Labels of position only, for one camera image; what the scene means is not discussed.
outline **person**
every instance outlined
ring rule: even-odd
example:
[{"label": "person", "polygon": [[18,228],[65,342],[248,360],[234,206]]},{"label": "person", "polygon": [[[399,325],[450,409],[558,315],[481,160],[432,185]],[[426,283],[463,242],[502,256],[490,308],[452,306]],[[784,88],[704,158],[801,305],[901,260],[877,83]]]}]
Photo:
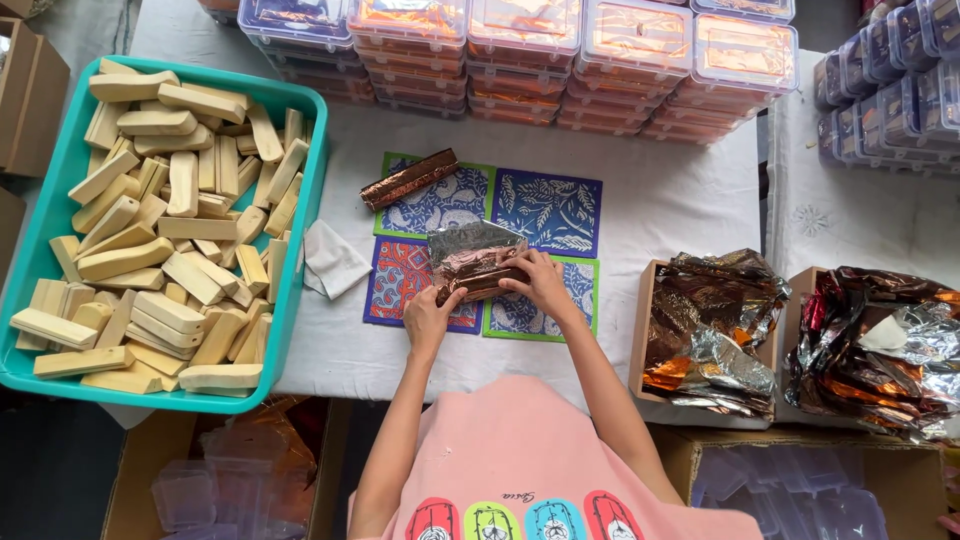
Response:
[{"label": "person", "polygon": [[563,265],[530,249],[501,266],[530,275],[529,284],[499,285],[557,322],[590,416],[533,377],[441,393],[420,414],[447,316],[467,294],[436,307],[437,289],[423,289],[403,313],[406,369],[351,497],[347,539],[762,538],[747,514],[684,506],[630,392],[567,294]]}]

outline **teal plastic tray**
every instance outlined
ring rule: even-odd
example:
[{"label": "teal plastic tray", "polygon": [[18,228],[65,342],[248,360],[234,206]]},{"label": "teal plastic tray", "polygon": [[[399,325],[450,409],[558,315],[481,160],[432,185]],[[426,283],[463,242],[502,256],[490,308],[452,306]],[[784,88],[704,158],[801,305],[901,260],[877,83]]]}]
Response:
[{"label": "teal plastic tray", "polygon": [[[279,379],[286,361],[290,337],[300,306],[300,289],[303,284],[301,263],[303,229],[317,218],[320,195],[324,189],[327,142],[326,103],[320,94],[304,86],[270,81],[249,75],[240,75],[217,69],[154,61],[130,57],[110,56],[110,60],[128,65],[144,73],[157,73],[170,69],[181,81],[236,90],[250,94],[262,103],[275,125],[282,125],[287,107],[302,110],[306,118],[316,120],[310,152],[303,169],[303,183],[287,258],[283,264],[280,289],[274,308],[274,322],[263,360],[263,375],[249,398],[227,398],[188,394],[184,390],[157,392],[155,394],[129,394],[92,386],[83,386],[79,378],[63,380],[40,380],[33,375],[34,358],[38,352],[20,351],[13,347],[19,331],[10,327],[14,313],[27,307],[33,295],[36,280],[58,280],[63,275],[60,265],[50,249],[49,240],[56,236],[77,234],[70,226],[70,217],[80,206],[67,197],[67,191],[84,179],[90,159],[90,147],[84,142],[84,134],[90,118],[97,107],[97,100],[87,91],[87,80],[95,75],[100,61],[88,65],[80,76],[70,109],[63,121],[60,138],[50,162],[43,189],[36,202],[36,210],[28,225],[20,253],[11,273],[10,284],[3,309],[0,311],[0,383],[27,392],[120,405],[137,405],[196,412],[236,414],[250,410],[263,401],[270,387]],[[246,208],[253,198],[253,189],[241,197],[233,207]],[[270,236],[262,233],[254,242],[258,249],[267,245]]]}]

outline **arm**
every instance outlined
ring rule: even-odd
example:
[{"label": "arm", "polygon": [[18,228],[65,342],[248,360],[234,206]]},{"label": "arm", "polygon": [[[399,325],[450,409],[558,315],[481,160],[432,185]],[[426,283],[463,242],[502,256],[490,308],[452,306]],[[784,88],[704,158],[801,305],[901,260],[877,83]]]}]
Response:
[{"label": "arm", "polygon": [[466,293],[459,289],[437,307],[437,289],[431,285],[403,311],[403,326],[410,336],[407,367],[360,476],[348,540],[381,537],[400,506],[400,493],[414,466],[430,369],[444,340],[447,318]]},{"label": "arm", "polygon": [[630,391],[613,370],[587,325],[584,314],[573,304],[564,287],[564,266],[546,253],[527,250],[503,263],[530,275],[530,284],[501,280],[500,286],[529,297],[560,326],[573,366],[587,400],[597,436],[607,443],[650,491],[664,503],[683,505],[636,410]]}]

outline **copper foil wrap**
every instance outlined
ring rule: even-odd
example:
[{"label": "copper foil wrap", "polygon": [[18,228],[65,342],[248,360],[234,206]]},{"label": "copper foil wrap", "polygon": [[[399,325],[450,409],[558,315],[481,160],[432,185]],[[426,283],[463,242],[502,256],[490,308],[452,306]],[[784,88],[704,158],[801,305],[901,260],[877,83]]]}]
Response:
[{"label": "copper foil wrap", "polygon": [[368,209],[377,211],[422,187],[450,176],[458,169],[460,162],[453,154],[453,149],[447,148],[364,187],[360,190],[360,198]]},{"label": "copper foil wrap", "polygon": [[504,260],[527,250],[527,238],[489,221],[475,221],[431,231],[426,235],[433,283],[437,285],[437,306],[453,291],[466,287],[461,303],[484,300],[510,292],[497,286],[503,278],[530,282],[518,268],[499,268]]},{"label": "copper foil wrap", "polygon": [[644,387],[674,405],[772,421],[774,372],[756,347],[789,298],[753,250],[680,253],[654,282]]},{"label": "copper foil wrap", "polygon": [[[956,290],[841,266],[817,278],[802,307],[800,341],[784,372],[791,405],[914,439],[937,434],[960,410]],[[870,340],[874,328],[890,349]]]}]

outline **fabric coaster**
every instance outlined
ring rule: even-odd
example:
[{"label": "fabric coaster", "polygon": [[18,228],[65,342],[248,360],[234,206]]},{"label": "fabric coaster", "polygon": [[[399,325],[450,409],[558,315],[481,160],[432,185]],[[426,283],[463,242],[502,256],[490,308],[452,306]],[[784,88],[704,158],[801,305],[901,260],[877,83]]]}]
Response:
[{"label": "fabric coaster", "polygon": [[596,180],[496,169],[491,221],[526,234],[530,247],[596,258],[602,191]]},{"label": "fabric coaster", "polygon": [[[570,293],[573,303],[586,315],[587,324],[596,335],[600,261],[596,258],[553,259],[564,264],[566,292]],[[487,337],[565,342],[556,321],[518,292],[487,300],[484,305],[483,334]]]},{"label": "fabric coaster", "polygon": [[[403,308],[433,282],[426,241],[378,236],[373,244],[373,271],[364,304],[365,323],[403,326]],[[480,333],[480,303],[457,306],[447,331]]]},{"label": "fabric coaster", "polygon": [[[385,152],[383,177],[419,160],[416,156]],[[495,177],[494,167],[460,163],[460,170],[456,173],[378,210],[373,220],[373,233],[426,238],[427,231],[481,219],[489,220]]]}]

